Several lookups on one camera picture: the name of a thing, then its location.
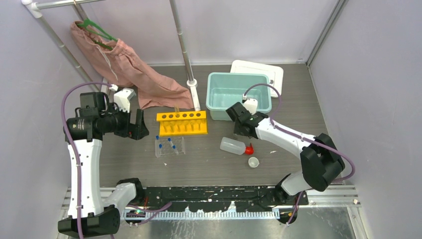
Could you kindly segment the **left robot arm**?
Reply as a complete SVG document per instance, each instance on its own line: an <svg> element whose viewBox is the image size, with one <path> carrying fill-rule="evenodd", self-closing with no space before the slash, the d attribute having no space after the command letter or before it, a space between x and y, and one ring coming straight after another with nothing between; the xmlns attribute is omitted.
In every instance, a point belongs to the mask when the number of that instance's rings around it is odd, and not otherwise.
<svg viewBox="0 0 422 239"><path fill-rule="evenodd" d="M103 92L82 93L75 117L66 120L65 141L71 159L71 201L67 217L58 222L58 231L74 238L113 235L120 227L126 205L138 206L145 192L138 178L122 179L106 198L100 190L100 153L103 136L113 133L140 140L149 135L143 110L130 122L132 89L125 88L108 100Z"/></svg>

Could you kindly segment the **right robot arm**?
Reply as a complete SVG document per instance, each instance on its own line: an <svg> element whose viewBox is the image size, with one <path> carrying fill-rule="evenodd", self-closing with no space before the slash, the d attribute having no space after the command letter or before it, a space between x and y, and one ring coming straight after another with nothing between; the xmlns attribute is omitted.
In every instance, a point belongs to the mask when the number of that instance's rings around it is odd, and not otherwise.
<svg viewBox="0 0 422 239"><path fill-rule="evenodd" d="M298 193L308 189L323 192L345 169L343 159L327 134L300 133L277 123L267 114L252 114L240 102L226 113L234 122L235 134L273 143L300 160L301 170L288 174L276 185L276 197L281 204L291 203Z"/></svg>

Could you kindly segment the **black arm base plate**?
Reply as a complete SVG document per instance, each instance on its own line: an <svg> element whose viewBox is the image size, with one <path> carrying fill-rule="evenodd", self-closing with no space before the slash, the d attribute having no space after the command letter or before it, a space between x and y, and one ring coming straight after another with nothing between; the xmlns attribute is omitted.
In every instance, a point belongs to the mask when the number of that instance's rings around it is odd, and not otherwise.
<svg viewBox="0 0 422 239"><path fill-rule="evenodd" d="M308 205L307 194L289 196L278 186L146 187L131 205L160 209L171 202L169 212L225 212L234 204L237 212L268 212L278 206Z"/></svg>

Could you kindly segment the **white squeeze bottle red cap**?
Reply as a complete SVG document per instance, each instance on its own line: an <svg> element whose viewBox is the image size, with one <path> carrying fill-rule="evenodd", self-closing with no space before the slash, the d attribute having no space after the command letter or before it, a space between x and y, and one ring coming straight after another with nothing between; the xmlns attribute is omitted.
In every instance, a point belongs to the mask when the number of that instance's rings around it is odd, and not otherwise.
<svg viewBox="0 0 422 239"><path fill-rule="evenodd" d="M227 137L222 138L219 148L220 150L230 152L236 155L252 155L254 153L252 144L247 146L244 142Z"/></svg>

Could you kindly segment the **large clear test tube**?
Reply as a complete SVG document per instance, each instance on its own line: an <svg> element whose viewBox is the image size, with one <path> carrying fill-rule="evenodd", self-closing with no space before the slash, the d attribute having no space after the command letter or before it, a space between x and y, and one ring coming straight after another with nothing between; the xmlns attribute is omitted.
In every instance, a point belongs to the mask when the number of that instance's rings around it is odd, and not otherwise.
<svg viewBox="0 0 422 239"><path fill-rule="evenodd" d="M179 117L180 116L180 109L179 109L179 107L178 106L175 106L174 109L175 109L175 115L176 115L176 117Z"/></svg>

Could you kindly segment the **small clear tube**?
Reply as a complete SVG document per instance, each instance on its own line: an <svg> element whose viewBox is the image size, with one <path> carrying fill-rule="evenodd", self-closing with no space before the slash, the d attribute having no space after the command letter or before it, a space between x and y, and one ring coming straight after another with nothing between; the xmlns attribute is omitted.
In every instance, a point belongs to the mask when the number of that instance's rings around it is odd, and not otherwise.
<svg viewBox="0 0 422 239"><path fill-rule="evenodd" d="M176 146L175 146L175 145L173 145L173 146L172 146L172 149L173 149L173 151L174 151L174 153L175 153L176 155L178 155L178 154L179 154L179 152L178 152L178 150L177 150L177 148L176 148Z"/></svg>

